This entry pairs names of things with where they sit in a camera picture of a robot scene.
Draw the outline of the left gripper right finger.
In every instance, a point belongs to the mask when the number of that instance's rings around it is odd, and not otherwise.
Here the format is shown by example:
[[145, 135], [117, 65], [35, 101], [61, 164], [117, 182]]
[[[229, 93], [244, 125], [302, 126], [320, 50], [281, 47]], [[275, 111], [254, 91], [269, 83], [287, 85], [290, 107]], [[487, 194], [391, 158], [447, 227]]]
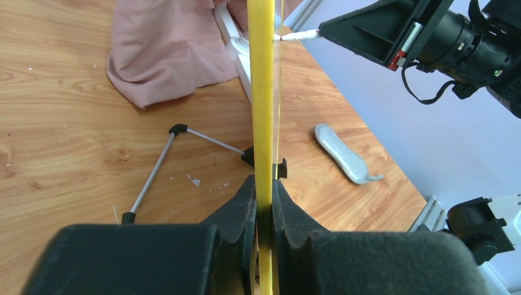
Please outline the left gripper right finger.
[[273, 182], [275, 294], [488, 294], [471, 252], [443, 232], [339, 232]]

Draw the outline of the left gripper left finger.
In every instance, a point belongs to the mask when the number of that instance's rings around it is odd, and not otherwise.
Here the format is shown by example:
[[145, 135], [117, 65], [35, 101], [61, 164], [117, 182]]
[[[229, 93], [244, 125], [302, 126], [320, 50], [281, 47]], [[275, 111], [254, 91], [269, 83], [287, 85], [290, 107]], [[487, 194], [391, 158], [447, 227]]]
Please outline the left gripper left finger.
[[23, 294], [252, 294], [254, 176], [198, 224], [75, 224], [45, 247]]

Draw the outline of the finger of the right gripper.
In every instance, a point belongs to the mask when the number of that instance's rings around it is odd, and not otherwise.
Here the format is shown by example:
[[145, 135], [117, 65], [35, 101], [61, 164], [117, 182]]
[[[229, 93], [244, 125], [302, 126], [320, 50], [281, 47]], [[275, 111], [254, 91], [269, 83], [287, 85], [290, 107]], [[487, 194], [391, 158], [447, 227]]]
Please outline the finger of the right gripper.
[[417, 1], [377, 1], [322, 22], [318, 34], [380, 66], [392, 67]]

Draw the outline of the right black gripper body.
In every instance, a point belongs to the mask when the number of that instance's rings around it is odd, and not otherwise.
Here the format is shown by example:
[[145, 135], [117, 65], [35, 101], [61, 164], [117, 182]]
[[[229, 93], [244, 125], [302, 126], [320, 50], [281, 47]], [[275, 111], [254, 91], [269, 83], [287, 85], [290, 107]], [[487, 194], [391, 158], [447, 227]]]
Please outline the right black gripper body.
[[386, 67], [392, 71], [417, 59], [453, 0], [412, 3], [411, 10], [405, 13], [405, 23], [400, 27], [398, 39], [391, 49], [390, 60], [386, 63]]

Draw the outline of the white red marker pen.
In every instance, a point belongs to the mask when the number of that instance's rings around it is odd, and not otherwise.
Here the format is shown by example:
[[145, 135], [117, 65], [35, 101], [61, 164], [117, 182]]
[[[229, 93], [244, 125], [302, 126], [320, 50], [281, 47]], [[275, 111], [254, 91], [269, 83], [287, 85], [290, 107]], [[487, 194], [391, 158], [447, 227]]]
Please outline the white red marker pen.
[[306, 30], [306, 31], [288, 33], [288, 34], [284, 34], [284, 35], [274, 34], [273, 40], [274, 41], [301, 41], [301, 40], [308, 40], [308, 39], [316, 39], [318, 37], [320, 37], [319, 30], [311, 29], [311, 30]]

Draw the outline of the yellow framed whiteboard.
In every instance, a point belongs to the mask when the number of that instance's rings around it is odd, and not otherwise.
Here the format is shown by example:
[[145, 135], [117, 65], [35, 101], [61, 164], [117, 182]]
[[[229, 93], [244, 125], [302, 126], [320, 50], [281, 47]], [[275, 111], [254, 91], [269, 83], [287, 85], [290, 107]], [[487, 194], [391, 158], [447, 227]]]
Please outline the yellow framed whiteboard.
[[275, 1], [248, 1], [257, 245], [261, 294], [274, 294], [272, 226], [275, 114]]

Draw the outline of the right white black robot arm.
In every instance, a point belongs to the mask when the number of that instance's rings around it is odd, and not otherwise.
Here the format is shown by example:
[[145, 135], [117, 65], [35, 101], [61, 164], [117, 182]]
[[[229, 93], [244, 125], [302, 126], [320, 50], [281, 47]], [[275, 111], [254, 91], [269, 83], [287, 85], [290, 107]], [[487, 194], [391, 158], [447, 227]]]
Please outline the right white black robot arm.
[[447, 89], [467, 99], [487, 91], [520, 116], [520, 2], [490, 1], [468, 13], [450, 10], [450, 1], [377, 1], [322, 22], [318, 35], [392, 71], [411, 67], [449, 77]]

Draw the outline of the grey whiteboard eraser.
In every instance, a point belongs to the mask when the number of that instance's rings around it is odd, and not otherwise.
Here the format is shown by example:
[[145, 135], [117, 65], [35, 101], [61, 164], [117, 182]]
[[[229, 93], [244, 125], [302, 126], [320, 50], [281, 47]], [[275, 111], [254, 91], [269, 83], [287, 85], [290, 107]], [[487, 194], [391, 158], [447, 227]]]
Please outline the grey whiteboard eraser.
[[383, 179], [383, 175], [371, 175], [364, 159], [350, 149], [329, 125], [318, 124], [314, 134], [318, 144], [352, 183], [363, 185]]

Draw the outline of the white clothes rack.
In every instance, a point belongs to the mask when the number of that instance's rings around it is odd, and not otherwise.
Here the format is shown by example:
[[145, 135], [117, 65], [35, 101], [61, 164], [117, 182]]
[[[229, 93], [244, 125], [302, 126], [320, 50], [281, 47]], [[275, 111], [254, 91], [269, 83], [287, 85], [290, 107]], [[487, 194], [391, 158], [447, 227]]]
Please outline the white clothes rack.
[[[225, 42], [225, 49], [234, 62], [241, 84], [251, 101], [251, 67], [249, 54], [249, 34], [241, 30], [239, 23], [233, 19], [226, 4], [217, 5], [214, 8], [214, 17]], [[277, 105], [281, 100], [281, 41], [273, 43], [273, 100]]]

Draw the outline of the pink shorts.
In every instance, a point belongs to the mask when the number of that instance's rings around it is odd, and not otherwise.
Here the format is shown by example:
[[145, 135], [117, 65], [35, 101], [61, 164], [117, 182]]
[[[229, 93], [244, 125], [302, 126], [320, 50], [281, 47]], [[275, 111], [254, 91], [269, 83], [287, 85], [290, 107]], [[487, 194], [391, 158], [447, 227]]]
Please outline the pink shorts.
[[246, 31], [246, 1], [117, 1], [108, 79], [146, 109], [238, 77], [214, 17], [221, 4]]

